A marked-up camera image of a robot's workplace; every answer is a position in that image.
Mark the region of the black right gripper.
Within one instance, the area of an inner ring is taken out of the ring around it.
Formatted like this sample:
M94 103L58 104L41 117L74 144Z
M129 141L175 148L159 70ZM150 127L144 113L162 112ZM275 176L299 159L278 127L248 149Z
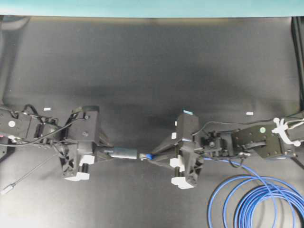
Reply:
M152 153L148 162L159 167L175 169L171 183L181 190L197 186L204 159L200 155L199 118L192 112L183 111L177 118L176 138L166 137ZM175 146L173 153L162 154Z

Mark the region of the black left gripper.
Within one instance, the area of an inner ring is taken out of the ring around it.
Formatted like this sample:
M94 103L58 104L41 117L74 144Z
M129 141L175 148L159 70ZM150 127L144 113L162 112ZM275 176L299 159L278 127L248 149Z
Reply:
M103 150L103 147L113 147L113 145L99 125L99 120L98 106L79 107L69 116L66 122L67 128L60 132L61 142L57 147L62 176L65 180L89 180L91 164L113 159Z

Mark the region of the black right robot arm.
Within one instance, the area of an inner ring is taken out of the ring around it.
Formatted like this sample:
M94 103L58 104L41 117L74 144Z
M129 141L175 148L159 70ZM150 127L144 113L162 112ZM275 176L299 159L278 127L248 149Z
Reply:
M235 129L206 132L212 121L200 124L192 112L177 118L175 132L145 157L159 166L173 168L171 182L180 189L197 186L204 161L244 160L256 152L263 159L294 158L304 143L304 113L250 123L229 123Z

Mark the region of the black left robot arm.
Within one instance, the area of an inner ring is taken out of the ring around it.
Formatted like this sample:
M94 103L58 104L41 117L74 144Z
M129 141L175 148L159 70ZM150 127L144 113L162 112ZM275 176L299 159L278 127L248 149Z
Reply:
M98 106L76 108L63 126L29 104L22 111L1 107L0 159L26 146L54 149L63 178L84 181L89 179L88 167L97 161L98 150L112 145L101 128Z

